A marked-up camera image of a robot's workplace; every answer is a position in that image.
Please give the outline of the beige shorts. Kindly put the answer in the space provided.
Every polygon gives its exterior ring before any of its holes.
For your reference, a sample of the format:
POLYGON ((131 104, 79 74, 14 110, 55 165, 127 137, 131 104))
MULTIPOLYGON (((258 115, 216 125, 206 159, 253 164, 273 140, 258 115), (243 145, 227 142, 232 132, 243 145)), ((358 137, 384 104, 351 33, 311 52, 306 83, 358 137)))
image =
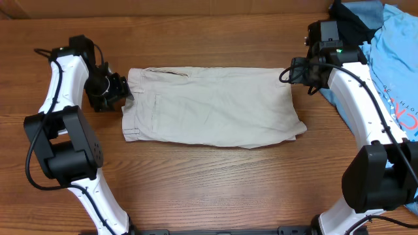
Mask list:
POLYGON ((258 148, 295 140, 307 127, 282 69, 161 67, 131 69, 125 103, 128 142, 156 140, 258 148))

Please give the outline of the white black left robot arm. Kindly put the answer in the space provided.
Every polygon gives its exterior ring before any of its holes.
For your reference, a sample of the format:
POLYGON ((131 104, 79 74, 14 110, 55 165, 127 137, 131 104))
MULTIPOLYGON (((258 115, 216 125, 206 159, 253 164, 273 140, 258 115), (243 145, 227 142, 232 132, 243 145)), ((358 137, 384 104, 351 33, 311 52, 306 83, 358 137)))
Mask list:
POLYGON ((133 97, 125 77, 96 61, 100 50, 84 35, 71 37, 68 46, 35 49, 48 59, 52 77, 39 112, 24 119, 30 141, 25 174, 41 191, 72 192, 98 234, 136 234, 105 180, 101 144, 82 113, 84 95, 96 112, 113 111, 115 102, 133 97))

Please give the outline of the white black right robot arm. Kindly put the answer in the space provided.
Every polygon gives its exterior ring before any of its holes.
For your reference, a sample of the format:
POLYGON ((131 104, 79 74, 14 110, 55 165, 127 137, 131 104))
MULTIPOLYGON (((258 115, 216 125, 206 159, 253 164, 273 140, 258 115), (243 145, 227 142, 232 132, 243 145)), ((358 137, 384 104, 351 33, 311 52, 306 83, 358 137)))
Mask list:
POLYGON ((308 26, 306 57, 286 69, 287 83, 309 95, 329 89, 340 101, 358 154, 342 176, 342 197, 309 226, 286 226, 278 234, 367 234, 365 223, 413 202, 417 191, 417 143, 408 140, 380 99, 358 46, 339 38, 335 21, 308 26))

